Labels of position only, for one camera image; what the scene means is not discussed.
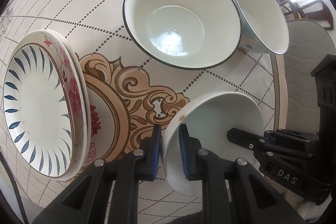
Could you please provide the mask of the plain white bowl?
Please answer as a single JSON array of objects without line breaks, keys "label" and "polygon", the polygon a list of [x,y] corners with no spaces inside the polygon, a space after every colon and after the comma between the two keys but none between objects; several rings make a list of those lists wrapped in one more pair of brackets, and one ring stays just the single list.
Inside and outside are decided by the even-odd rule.
[{"label": "plain white bowl", "polygon": [[203,148],[222,159],[234,161],[245,158],[255,162],[253,152],[227,139],[227,131],[238,128],[262,136],[264,121],[257,103],[237,92],[211,92],[195,98],[184,106],[165,129],[161,144],[162,168],[167,183],[178,193],[199,197],[200,181],[188,181],[182,167],[178,128],[187,126],[189,135],[199,139]]}]

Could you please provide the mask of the white plate grey flower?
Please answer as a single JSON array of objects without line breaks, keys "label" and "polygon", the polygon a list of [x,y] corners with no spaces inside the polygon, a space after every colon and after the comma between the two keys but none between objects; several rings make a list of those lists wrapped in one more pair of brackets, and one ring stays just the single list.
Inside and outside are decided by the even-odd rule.
[{"label": "white plate grey flower", "polygon": [[81,90],[81,94],[83,98],[83,104],[84,104],[85,115],[86,115],[86,129],[87,129],[87,134],[86,134],[87,145],[86,145],[85,154],[84,154],[84,162],[81,167],[81,170],[84,170],[89,165],[89,161],[87,161],[87,156],[88,156],[88,152],[89,152],[89,148],[91,144],[91,133],[92,133],[91,113],[90,113],[90,104],[89,104],[87,86],[86,86],[85,78],[84,78],[83,71],[80,66],[79,57],[77,53],[72,49],[72,47],[70,46],[70,44],[67,42],[66,38],[63,35],[61,35],[60,33],[54,30],[51,30],[51,32],[55,34],[55,36],[57,36],[60,39],[60,41],[62,41],[64,46],[66,47],[68,53],[70,54],[72,62],[76,68],[76,72],[79,78],[80,90]]}]

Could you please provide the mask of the white bowl dark rim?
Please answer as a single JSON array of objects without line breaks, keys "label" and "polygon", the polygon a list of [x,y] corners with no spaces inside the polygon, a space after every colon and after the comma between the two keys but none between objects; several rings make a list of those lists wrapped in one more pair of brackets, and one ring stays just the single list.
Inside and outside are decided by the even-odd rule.
[{"label": "white bowl dark rim", "polygon": [[122,16],[139,48],[181,69],[224,63],[235,53],[242,35],[233,0],[124,0]]}]

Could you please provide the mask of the dark wooden chair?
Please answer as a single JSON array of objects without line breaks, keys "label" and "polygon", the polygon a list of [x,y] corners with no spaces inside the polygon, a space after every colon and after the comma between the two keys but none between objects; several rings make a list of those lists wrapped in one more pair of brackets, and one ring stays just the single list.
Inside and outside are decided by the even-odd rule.
[{"label": "dark wooden chair", "polygon": [[334,29],[334,20],[331,10],[323,0],[315,0],[303,6],[290,0],[278,1],[280,7],[285,9],[284,16],[292,15],[294,19],[309,19],[315,22],[327,23],[327,31]]}]

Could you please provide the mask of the white bowl blue pattern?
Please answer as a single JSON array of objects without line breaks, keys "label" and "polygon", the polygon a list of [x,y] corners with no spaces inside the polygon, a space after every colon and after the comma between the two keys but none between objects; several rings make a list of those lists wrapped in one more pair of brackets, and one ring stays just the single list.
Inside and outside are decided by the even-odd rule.
[{"label": "white bowl blue pattern", "polygon": [[233,0],[241,20],[239,47],[254,53],[282,55],[289,47],[289,31],[276,0]]}]

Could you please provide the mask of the white plate blue leaf pattern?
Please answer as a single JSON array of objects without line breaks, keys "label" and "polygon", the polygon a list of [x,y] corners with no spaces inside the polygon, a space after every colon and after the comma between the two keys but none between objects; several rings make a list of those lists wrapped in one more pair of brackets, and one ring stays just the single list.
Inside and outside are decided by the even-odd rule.
[{"label": "white plate blue leaf pattern", "polygon": [[10,60],[3,89],[5,120],[22,158],[36,171],[61,177],[70,167],[70,109],[58,67],[38,44],[20,47]]}]

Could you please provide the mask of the white plate pink flowers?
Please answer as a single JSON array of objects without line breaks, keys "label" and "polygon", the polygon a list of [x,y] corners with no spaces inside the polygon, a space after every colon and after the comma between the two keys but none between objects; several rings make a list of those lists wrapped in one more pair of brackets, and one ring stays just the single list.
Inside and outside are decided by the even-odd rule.
[{"label": "white plate pink flowers", "polygon": [[74,148],[72,158],[69,160],[69,170],[65,174],[56,176],[56,180],[70,180],[77,175],[82,167],[87,145],[86,115],[76,68],[66,47],[50,29],[30,32],[26,39],[30,39],[32,42],[44,47],[51,53],[52,58],[59,59],[58,69],[66,88],[66,100],[70,104],[73,120]]}]

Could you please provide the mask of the patterned tablecloth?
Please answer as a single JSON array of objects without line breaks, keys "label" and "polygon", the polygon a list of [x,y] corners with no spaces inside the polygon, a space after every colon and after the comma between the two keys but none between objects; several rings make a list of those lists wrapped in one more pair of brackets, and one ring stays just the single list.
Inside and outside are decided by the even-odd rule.
[{"label": "patterned tablecloth", "polygon": [[248,95],[264,127],[273,128],[276,97],[268,54],[239,48],[214,68],[170,66],[161,59],[181,56],[181,47],[154,47],[148,55],[128,34],[122,7],[123,0],[1,0],[1,73],[17,43],[34,30],[57,31],[79,55],[91,85],[90,159],[112,160],[137,148],[136,138],[149,134],[154,122],[166,128],[174,110],[214,91]]}]

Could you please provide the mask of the grey upholstered chair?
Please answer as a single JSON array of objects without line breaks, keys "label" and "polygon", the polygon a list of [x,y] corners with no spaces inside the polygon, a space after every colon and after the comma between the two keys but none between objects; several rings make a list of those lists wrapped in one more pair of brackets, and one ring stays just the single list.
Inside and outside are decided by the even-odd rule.
[{"label": "grey upholstered chair", "polygon": [[327,31],[308,19],[290,20],[289,47],[284,54],[288,89],[286,129],[316,133],[319,131],[317,90],[311,71],[335,46]]}]

